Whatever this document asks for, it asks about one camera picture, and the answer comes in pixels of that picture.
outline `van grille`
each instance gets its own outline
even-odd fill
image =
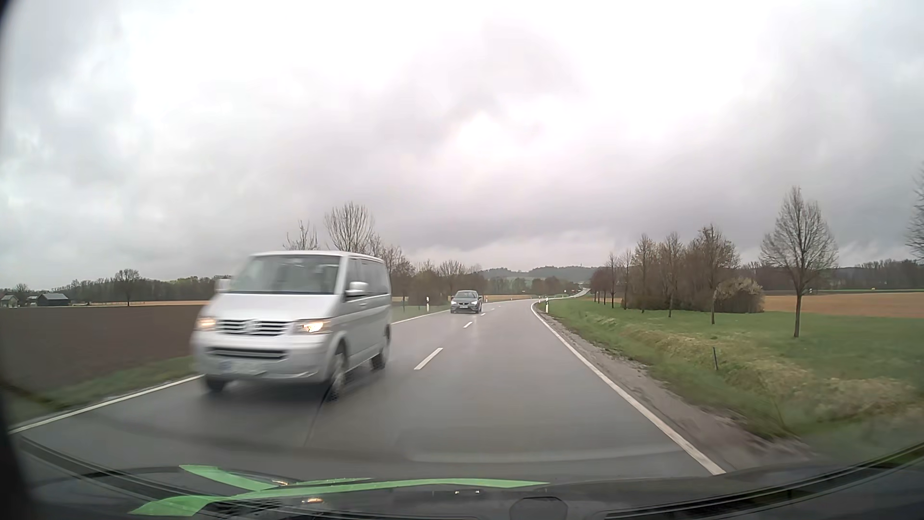
[[[256,319],[219,319],[215,328],[225,334],[249,336],[278,336],[286,332],[287,321],[260,321]]]
[[[227,347],[212,347],[209,349],[211,355],[221,357],[233,357],[238,359],[262,359],[267,361],[278,361],[286,359],[286,351],[267,351],[262,349],[231,349]]]

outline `van headlight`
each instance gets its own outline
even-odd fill
[[[296,334],[324,334],[331,331],[331,322],[326,319],[300,319],[292,332]]]
[[[215,330],[215,318],[211,316],[199,316],[196,318],[196,330],[208,331]]]

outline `silver van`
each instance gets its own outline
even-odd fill
[[[220,279],[190,343],[212,392],[236,379],[308,382],[340,397],[347,372],[381,370],[391,342],[392,291],[383,261],[341,251],[252,255]]]

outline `van side window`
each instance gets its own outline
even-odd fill
[[[369,293],[382,295],[388,293],[388,273],[385,271],[384,264],[362,261],[362,271],[365,281],[369,283]]]
[[[382,277],[382,282],[385,287],[384,294],[392,293],[392,280],[388,276],[388,269],[385,268],[385,264],[377,264],[379,267],[379,276]]]
[[[376,294],[388,294],[392,291],[392,284],[388,279],[388,269],[385,268],[385,264],[380,262],[370,262],[370,270],[372,273],[373,285],[375,286]]]
[[[362,276],[362,268],[359,263],[358,258],[350,258],[349,262],[346,264],[346,287],[349,289],[349,282],[351,281],[365,281],[369,283],[365,277]]]

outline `road shoulder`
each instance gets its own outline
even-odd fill
[[[722,467],[747,469],[814,457],[809,447],[798,440],[761,439],[739,427],[730,416],[685,402],[660,381],[651,378],[644,365],[614,357],[553,317],[544,313],[537,315],[603,374]]]

